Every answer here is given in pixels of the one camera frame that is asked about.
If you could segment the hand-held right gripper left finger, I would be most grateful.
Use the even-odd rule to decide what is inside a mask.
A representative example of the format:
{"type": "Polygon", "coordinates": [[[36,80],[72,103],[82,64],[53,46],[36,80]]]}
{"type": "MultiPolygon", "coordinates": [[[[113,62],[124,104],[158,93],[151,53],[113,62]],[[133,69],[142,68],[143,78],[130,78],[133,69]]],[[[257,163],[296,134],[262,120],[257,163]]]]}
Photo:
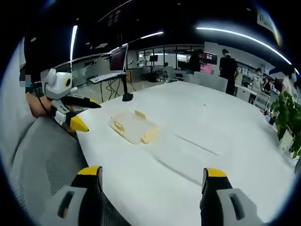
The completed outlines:
{"type": "Polygon", "coordinates": [[[50,200],[50,219],[56,226],[99,226],[102,212],[102,167],[80,170],[71,185],[50,200]]]}

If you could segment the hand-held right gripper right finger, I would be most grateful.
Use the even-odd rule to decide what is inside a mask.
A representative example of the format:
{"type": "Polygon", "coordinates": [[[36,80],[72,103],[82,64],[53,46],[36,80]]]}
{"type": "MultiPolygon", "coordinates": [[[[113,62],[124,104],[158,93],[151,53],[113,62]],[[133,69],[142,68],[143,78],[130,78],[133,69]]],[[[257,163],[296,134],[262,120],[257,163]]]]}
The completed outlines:
{"type": "Polygon", "coordinates": [[[204,168],[199,204],[203,226],[264,226],[257,207],[241,189],[233,188],[227,175],[204,168]]]}

